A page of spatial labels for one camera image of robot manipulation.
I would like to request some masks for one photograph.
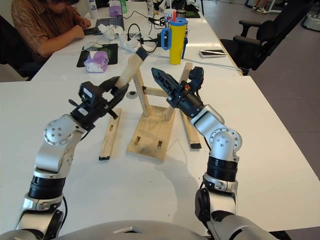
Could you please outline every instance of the gray floor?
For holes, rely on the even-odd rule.
[[[239,20],[263,22],[273,20],[277,16],[276,13],[252,12],[250,8],[240,4],[204,1],[203,5],[206,20],[221,39],[232,39],[234,35],[240,35],[242,27],[238,24]],[[248,37],[254,38],[255,35],[256,31],[252,29]],[[320,177],[319,62],[320,32],[304,29],[299,24],[258,70],[249,73],[318,178]],[[287,233],[293,240],[320,239],[320,227],[288,230]]]

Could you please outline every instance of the tissue box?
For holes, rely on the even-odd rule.
[[[119,15],[122,15],[121,10],[121,2],[117,0],[109,1],[109,14],[110,17],[117,17]]]
[[[106,51],[90,51],[84,66],[88,73],[104,73],[108,62],[109,58]]]

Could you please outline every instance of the plaid shirt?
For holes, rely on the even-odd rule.
[[[37,49],[47,40],[58,37],[78,24],[76,9],[68,6],[61,14],[52,12],[40,0],[13,0],[11,15],[15,29],[31,49],[35,61],[47,59]]]

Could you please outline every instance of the yellow water bottle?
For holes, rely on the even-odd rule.
[[[169,61],[177,65],[181,62],[182,51],[185,46],[185,35],[187,29],[187,20],[177,17],[176,21],[170,21],[169,28],[161,31],[161,47],[164,50],[170,50]],[[168,44],[165,46],[165,35],[168,34]]]

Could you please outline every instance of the bottle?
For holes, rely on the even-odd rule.
[[[147,0],[148,3],[148,17],[154,17],[154,0]]]
[[[96,0],[86,0],[86,5],[88,7],[91,19],[98,19],[98,9],[96,5]]]
[[[122,12],[124,14],[127,13],[127,4],[126,4],[126,0],[121,0],[121,7],[122,7]]]

